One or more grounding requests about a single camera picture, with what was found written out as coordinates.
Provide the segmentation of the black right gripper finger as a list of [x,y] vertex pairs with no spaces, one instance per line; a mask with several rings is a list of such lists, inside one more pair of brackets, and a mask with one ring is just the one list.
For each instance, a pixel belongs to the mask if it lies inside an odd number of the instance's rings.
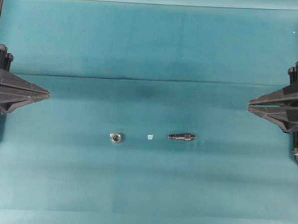
[[291,84],[275,92],[265,94],[248,102],[249,105],[289,105],[298,100],[298,83]]
[[298,107],[248,106],[248,111],[277,125],[284,133],[298,131]]

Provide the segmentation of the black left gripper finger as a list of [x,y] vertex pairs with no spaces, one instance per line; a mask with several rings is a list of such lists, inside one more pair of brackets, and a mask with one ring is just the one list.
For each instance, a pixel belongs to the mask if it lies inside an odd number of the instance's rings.
[[43,89],[42,87],[39,87],[33,83],[29,83],[28,81],[4,69],[0,69],[0,86],[7,87],[7,88],[16,88],[16,89],[26,90],[26,91],[36,92],[36,93],[42,93],[45,95],[50,94],[47,90]]
[[27,106],[31,103],[37,103],[49,98],[49,94],[43,94],[40,96],[32,95],[28,97],[0,94],[0,111],[2,113],[8,114],[20,107]]

